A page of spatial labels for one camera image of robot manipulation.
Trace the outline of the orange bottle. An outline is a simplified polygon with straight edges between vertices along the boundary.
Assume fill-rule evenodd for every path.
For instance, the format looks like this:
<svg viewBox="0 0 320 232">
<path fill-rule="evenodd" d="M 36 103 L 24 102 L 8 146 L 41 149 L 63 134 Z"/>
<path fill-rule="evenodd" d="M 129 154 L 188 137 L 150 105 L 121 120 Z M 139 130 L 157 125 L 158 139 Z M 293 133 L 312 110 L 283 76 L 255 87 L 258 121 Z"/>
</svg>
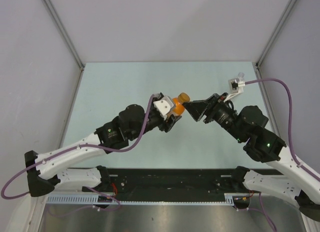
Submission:
<svg viewBox="0 0 320 232">
<path fill-rule="evenodd" d="M 182 115 L 182 113 L 185 111 L 185 108 L 184 108 L 184 106 L 182 105 L 183 102 L 181 102 L 178 97 L 173 98 L 172 101 L 173 101 L 173 103 L 174 103 L 174 107 L 173 107 L 173 109 L 172 109 L 172 113 L 173 113 L 175 116 L 180 116 L 180 115 Z"/>
</svg>

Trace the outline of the clear plastic bottle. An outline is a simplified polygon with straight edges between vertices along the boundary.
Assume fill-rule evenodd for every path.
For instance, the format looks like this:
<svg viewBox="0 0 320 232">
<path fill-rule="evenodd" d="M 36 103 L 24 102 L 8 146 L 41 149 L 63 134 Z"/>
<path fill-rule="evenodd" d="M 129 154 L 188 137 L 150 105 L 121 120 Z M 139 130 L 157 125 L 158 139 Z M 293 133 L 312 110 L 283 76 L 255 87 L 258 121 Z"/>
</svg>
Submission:
<svg viewBox="0 0 320 232">
<path fill-rule="evenodd" d="M 240 80 L 240 81 L 243 81 L 244 80 L 244 77 L 245 77 L 245 74 L 243 72 L 240 72 L 238 73 L 237 75 L 237 78 Z"/>
</svg>

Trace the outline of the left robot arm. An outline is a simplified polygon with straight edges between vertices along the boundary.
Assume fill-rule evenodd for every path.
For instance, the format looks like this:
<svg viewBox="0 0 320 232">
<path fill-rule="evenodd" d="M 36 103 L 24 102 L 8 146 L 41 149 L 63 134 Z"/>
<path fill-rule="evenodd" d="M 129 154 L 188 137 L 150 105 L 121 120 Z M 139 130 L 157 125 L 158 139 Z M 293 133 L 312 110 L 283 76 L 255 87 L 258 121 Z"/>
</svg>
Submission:
<svg viewBox="0 0 320 232">
<path fill-rule="evenodd" d="M 44 196 L 57 188 L 108 190 L 111 180 L 105 167 L 74 169 L 72 166 L 112 152 L 130 151 L 145 133 L 155 128 L 169 132 L 182 117 L 183 102 L 189 100 L 185 93 L 175 98 L 155 94 L 146 109 L 131 104 L 112 121 L 72 145 L 42 154 L 33 150 L 26 152 L 24 161 L 30 195 Z"/>
</svg>

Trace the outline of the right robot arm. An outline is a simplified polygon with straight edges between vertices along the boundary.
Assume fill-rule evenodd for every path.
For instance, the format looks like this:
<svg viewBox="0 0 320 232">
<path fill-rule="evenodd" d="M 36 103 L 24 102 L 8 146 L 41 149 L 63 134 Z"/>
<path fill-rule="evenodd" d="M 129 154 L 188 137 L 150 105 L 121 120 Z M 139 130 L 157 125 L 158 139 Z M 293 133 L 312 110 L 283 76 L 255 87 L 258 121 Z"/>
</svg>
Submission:
<svg viewBox="0 0 320 232">
<path fill-rule="evenodd" d="M 196 122 L 216 122 L 237 142 L 245 144 L 243 149 L 252 160 L 267 164 L 289 179 L 287 183 L 264 182 L 253 170 L 239 166 L 230 180 L 235 192 L 259 190 L 293 204 L 305 216 L 319 221 L 319 173 L 294 157 L 289 146 L 266 129 L 269 119 L 258 106 L 245 106 L 237 112 L 226 94 L 184 102 L 183 106 Z"/>
</svg>

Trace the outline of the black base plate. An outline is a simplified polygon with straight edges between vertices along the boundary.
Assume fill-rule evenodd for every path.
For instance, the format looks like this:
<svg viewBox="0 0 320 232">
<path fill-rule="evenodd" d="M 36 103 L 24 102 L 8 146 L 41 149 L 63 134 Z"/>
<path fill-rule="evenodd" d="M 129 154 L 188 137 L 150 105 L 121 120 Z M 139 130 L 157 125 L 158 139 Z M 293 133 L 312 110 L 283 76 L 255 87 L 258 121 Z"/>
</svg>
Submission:
<svg viewBox="0 0 320 232">
<path fill-rule="evenodd" d="M 93 189 L 118 196 L 184 196 L 205 192 L 244 192 L 249 190 L 233 176 L 233 169 L 102 169 L 101 183 Z"/>
</svg>

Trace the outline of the right aluminium frame post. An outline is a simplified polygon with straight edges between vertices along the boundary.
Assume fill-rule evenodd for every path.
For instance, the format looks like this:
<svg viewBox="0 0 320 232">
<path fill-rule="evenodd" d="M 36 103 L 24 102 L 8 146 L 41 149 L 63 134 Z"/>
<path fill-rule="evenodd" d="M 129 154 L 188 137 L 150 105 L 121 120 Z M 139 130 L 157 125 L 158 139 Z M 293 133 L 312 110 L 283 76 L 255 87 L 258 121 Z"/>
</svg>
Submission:
<svg viewBox="0 0 320 232">
<path fill-rule="evenodd" d="M 283 28 L 285 27 L 289 17 L 291 16 L 293 10 L 295 9 L 295 6 L 297 5 L 297 3 L 299 2 L 299 0 L 289 0 L 283 13 L 281 14 L 275 28 L 273 29 L 266 45 L 264 46 L 261 54 L 258 57 L 258 60 L 254 63 L 254 65 L 260 69 L 260 67 L 262 66 L 264 60 L 266 59 L 268 53 L 270 52 L 270 50 L 272 49 L 272 47 L 274 46 L 276 40 L 278 39 L 279 35 L 281 34 Z"/>
</svg>

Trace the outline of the aluminium frame post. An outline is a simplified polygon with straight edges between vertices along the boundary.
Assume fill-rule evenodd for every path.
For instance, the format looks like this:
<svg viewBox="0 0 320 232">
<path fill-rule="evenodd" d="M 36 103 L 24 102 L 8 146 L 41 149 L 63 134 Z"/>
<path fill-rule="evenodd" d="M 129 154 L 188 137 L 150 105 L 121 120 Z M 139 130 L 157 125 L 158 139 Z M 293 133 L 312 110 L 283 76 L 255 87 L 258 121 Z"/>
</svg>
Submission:
<svg viewBox="0 0 320 232">
<path fill-rule="evenodd" d="M 270 52 L 270 50 L 272 49 L 272 47 L 274 46 L 276 40 L 278 39 L 279 35 L 281 34 L 283 28 L 285 27 L 289 17 L 291 16 L 293 10 L 295 9 L 295 6 L 297 5 L 297 3 L 299 2 L 299 0 L 289 0 L 283 13 L 281 14 L 275 28 L 273 29 L 266 45 L 264 46 L 261 54 L 258 57 L 258 60 L 254 63 L 254 65 L 260 69 L 260 67 L 262 66 L 264 60 L 266 59 L 268 53 Z"/>
<path fill-rule="evenodd" d="M 75 46 L 74 43 L 72 42 L 54 4 L 52 3 L 51 0 L 41 0 L 45 9 L 47 10 L 49 16 L 51 17 L 54 25 L 56 26 L 59 34 L 62 37 L 62 40 L 64 41 L 67 49 L 69 50 L 69 52 L 71 53 L 74 61 L 76 62 L 77 66 L 80 69 L 83 69 L 83 67 L 85 66 L 84 63 L 82 62 Z"/>
</svg>

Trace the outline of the left aluminium frame post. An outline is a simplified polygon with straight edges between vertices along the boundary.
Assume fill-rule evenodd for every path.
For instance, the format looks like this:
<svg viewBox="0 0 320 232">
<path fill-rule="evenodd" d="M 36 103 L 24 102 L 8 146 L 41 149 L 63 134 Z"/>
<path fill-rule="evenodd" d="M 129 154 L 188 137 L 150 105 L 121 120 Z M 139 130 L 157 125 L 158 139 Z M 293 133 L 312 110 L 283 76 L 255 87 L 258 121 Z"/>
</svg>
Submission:
<svg viewBox="0 0 320 232">
<path fill-rule="evenodd" d="M 82 62 L 75 46 L 74 43 L 72 42 L 54 4 L 52 3 L 51 0 L 41 0 L 45 9 L 47 10 L 49 16 L 51 17 L 54 25 L 56 26 L 59 34 L 62 37 L 62 40 L 64 41 L 67 49 L 69 50 L 69 52 L 71 53 L 74 61 L 76 62 L 77 66 L 80 69 L 83 69 L 83 67 L 85 66 L 84 63 Z"/>
</svg>

